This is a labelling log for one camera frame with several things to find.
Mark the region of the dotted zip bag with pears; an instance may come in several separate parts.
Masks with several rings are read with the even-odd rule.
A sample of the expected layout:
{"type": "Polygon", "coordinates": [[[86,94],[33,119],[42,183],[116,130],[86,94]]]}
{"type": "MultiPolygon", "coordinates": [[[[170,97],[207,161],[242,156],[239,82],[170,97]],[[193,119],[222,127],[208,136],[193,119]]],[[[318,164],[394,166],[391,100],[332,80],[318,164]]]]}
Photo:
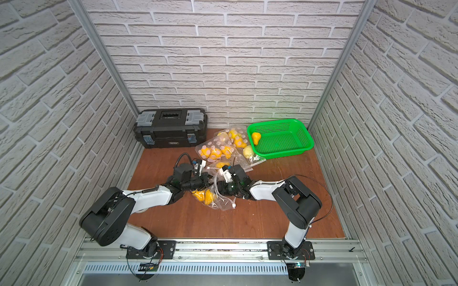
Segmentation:
{"type": "Polygon", "coordinates": [[[202,191],[191,191],[193,197],[199,202],[215,210],[227,211],[236,208],[235,199],[221,195],[217,191],[217,182],[222,181],[223,177],[219,174],[212,176],[211,186],[202,191]]]}

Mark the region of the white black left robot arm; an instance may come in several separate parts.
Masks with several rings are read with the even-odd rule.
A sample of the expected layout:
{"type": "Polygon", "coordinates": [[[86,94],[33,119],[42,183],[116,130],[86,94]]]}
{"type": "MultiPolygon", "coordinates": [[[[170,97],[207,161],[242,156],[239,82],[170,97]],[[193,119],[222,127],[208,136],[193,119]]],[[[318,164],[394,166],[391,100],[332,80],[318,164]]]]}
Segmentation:
{"type": "Polygon", "coordinates": [[[157,237],[148,230],[128,223],[134,213],[156,206],[167,206],[181,199],[188,191],[210,187],[210,175],[192,163],[174,168],[167,181],[153,188],[107,189],[82,215],[79,226],[100,246],[118,244],[122,249],[138,251],[151,258],[159,251],[157,237]]]}

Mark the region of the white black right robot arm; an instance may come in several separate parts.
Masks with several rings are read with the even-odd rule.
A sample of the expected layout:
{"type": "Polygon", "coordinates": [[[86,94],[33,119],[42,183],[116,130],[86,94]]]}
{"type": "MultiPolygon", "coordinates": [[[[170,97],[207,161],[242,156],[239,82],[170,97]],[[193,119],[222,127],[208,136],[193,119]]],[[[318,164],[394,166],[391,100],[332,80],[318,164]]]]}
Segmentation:
{"type": "Polygon", "coordinates": [[[217,182],[217,191],[222,195],[254,201],[275,201],[289,219],[283,238],[285,255],[291,257],[300,250],[323,204],[297,176],[274,182],[253,181],[239,165],[223,167],[218,174],[223,177],[217,182]]]}

